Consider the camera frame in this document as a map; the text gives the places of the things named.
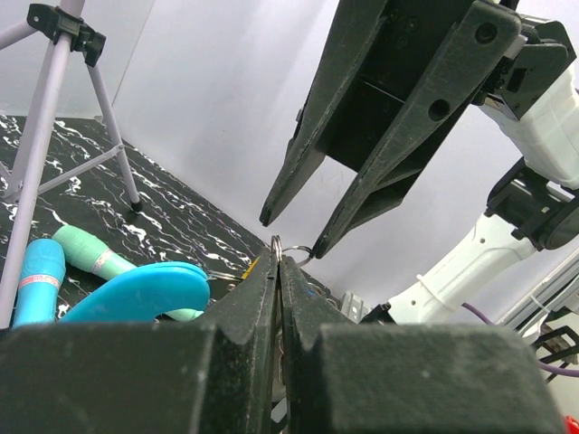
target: white wall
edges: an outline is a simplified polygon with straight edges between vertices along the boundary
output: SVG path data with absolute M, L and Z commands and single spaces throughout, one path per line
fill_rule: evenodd
M 127 68 L 131 53 L 155 0 L 87 0 L 82 17 L 97 32 L 107 36 L 99 66 L 113 97 Z M 0 31 L 26 18 L 30 0 L 0 2 Z M 57 0 L 38 3 L 56 5 Z M 28 113 L 43 63 L 48 39 L 35 34 L 0 52 L 0 113 Z M 75 53 L 66 74 L 58 114 L 92 118 L 100 113 L 82 55 Z
M 354 174 L 327 160 L 267 230 L 261 206 L 280 169 L 337 0 L 157 1 L 119 90 L 125 138 L 264 240 L 312 245 Z M 522 0 L 565 23 L 575 0 Z M 307 270 L 370 302 L 410 286 L 462 238 L 519 153 L 470 108 L 401 207 L 350 232 Z M 497 318 L 572 247 L 541 253 L 473 303 Z

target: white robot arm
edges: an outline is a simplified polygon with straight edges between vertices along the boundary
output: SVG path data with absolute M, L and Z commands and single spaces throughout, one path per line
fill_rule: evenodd
M 518 69 L 510 79 L 520 87 L 520 75 L 528 70 Z M 521 100 L 530 102 L 527 108 L 521 110 L 513 89 L 489 92 L 481 109 L 524 159 L 495 187 L 469 234 L 417 283 L 380 306 L 388 320 L 443 322 L 503 270 L 535 251 L 561 247 L 578 233 L 573 196 L 579 189 L 579 95 L 573 65 L 565 65 L 539 98 L 529 101 L 528 92 L 521 93 Z

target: metal key ring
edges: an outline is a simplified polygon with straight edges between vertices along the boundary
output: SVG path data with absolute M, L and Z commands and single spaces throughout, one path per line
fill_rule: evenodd
M 288 250 L 301 250 L 301 251 L 306 251 L 306 252 L 308 253 L 308 257 L 307 257 L 307 258 L 305 258 L 304 260 L 302 260 L 301 262 L 298 262 L 298 263 L 296 264 L 296 265 L 297 265 L 298 267 L 300 267 L 300 268 L 303 267 L 304 265 L 308 264 L 308 263 L 312 260 L 312 257 L 310 256 L 310 255 L 311 255 L 311 248 L 309 248 L 309 247 L 306 247 L 306 246 L 291 246 L 291 247 L 288 247 L 287 249 L 284 249 L 284 250 L 282 250 L 282 251 L 288 251 Z
M 230 280 L 231 282 L 237 283 L 243 282 L 243 278 L 234 276 L 233 274 L 222 273 L 221 271 L 208 271 L 207 277 L 209 280 L 218 278 L 220 280 Z
M 281 239 L 280 239 L 280 235 L 274 235 L 271 238 L 271 249 L 273 250 L 273 252 L 275 253 L 275 257 L 278 260 L 278 263 L 281 262 L 281 253 L 284 251 L 281 248 Z

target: tripod leg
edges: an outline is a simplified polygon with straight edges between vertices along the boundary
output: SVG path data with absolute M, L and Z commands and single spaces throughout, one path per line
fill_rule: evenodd
M 34 206 L 38 195 L 38 186 L 43 175 L 44 161 L 48 151 L 52 134 L 52 125 L 56 116 L 58 98 L 66 72 L 66 65 L 71 49 L 71 37 L 63 34 L 54 47 L 52 61 L 47 71 L 44 92 L 40 100 L 38 121 L 35 126 L 31 154 L 28 161 L 24 187 L 18 212 L 14 219 L 14 226 L 8 252 L 0 281 L 0 329 L 10 325 L 10 318 L 18 289 L 20 270 L 24 261 L 26 243 L 30 235 L 30 225 L 33 220 Z
M 107 88 L 105 87 L 102 75 L 100 74 L 99 65 L 96 65 L 94 68 L 89 66 L 88 69 L 90 79 L 92 80 L 92 86 L 97 93 L 100 110 L 102 111 L 102 118 L 107 126 L 107 130 L 109 131 L 110 141 L 113 146 L 122 145 L 123 139 L 120 136 L 119 126 L 117 125 L 115 114 L 112 111 L 109 94 L 107 93 Z M 123 174 L 123 178 L 125 179 L 130 207 L 134 212 L 139 212 L 142 210 L 143 204 L 138 196 L 133 174 L 130 173 L 130 165 L 124 147 L 122 147 L 120 152 L 117 154 L 117 160 L 119 161 L 120 172 Z
M 15 202 L 15 195 L 19 192 L 20 188 L 22 188 L 22 182 L 26 176 L 26 167 L 28 166 L 28 159 L 30 158 L 32 139 L 34 131 L 36 131 L 36 124 L 38 123 L 40 106 L 43 99 L 44 90 L 46 88 L 46 78 L 48 77 L 48 71 L 51 68 L 53 52 L 54 44 L 52 42 L 48 42 L 48 47 L 46 49 L 46 53 L 44 54 L 43 66 L 40 70 L 38 81 L 36 82 L 36 89 L 34 90 L 33 94 L 33 102 L 30 105 L 28 117 L 26 118 L 26 123 L 24 124 L 24 131 L 20 137 L 20 145 L 18 146 L 18 152 L 16 154 L 16 159 L 14 160 L 12 174 L 10 178 L 6 180 L 8 182 L 8 186 L 6 187 L 4 198 L 8 202 Z
M 26 21 L 8 27 L 6 30 L 0 32 L 0 51 L 13 43 L 27 38 L 34 32 L 36 32 L 36 29 L 33 29 Z

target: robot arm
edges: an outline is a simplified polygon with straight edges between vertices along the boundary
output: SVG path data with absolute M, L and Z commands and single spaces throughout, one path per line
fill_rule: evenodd
M 512 58 L 505 57 L 489 78 L 481 107 L 523 159 L 493 189 L 487 211 L 469 234 L 417 283 L 381 306 L 391 321 L 442 322 L 503 270 L 535 251 L 557 249 L 579 233 L 574 52 L 561 24 L 526 20 L 527 43 Z M 549 36 L 544 42 L 541 31 Z M 555 34 L 561 43 L 552 39 Z M 542 67 L 541 59 L 556 60 L 556 66 Z M 525 82 L 529 73 L 549 75 L 557 68 L 558 76 Z M 552 84 L 541 92 L 546 80 Z
M 481 215 L 469 234 L 418 282 L 389 300 L 397 324 L 439 323 L 503 270 L 531 256 L 528 238 L 497 215 Z

